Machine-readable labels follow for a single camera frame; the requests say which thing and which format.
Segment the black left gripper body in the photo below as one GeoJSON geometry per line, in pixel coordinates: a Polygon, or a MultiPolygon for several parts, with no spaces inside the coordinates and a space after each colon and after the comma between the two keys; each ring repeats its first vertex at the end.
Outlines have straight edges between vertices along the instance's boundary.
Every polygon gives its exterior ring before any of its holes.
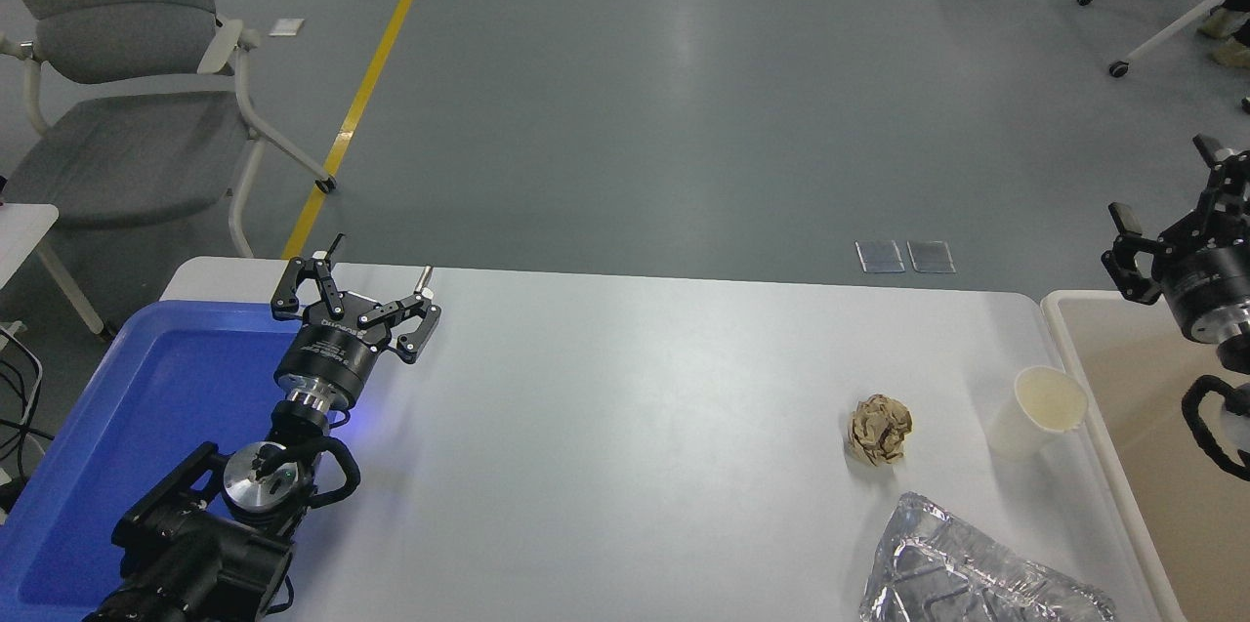
{"type": "Polygon", "coordinates": [[[275,370],[275,382],[288,391],[321,382],[332,388],[335,402],[356,402],[382,345],[392,338],[388,325],[360,327],[364,313],[380,309],[375,299],[342,294],[344,315],[335,318],[329,304],[318,301],[302,313],[299,332],[275,370]]]}

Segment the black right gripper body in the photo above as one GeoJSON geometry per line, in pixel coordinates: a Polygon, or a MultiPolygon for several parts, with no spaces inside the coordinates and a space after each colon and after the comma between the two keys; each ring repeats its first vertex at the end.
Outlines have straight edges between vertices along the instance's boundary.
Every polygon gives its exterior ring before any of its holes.
{"type": "Polygon", "coordinates": [[[1164,259],[1159,284],[1185,338],[1222,345],[1248,333],[1246,244],[1204,247],[1186,256],[1171,254],[1164,259]]]}

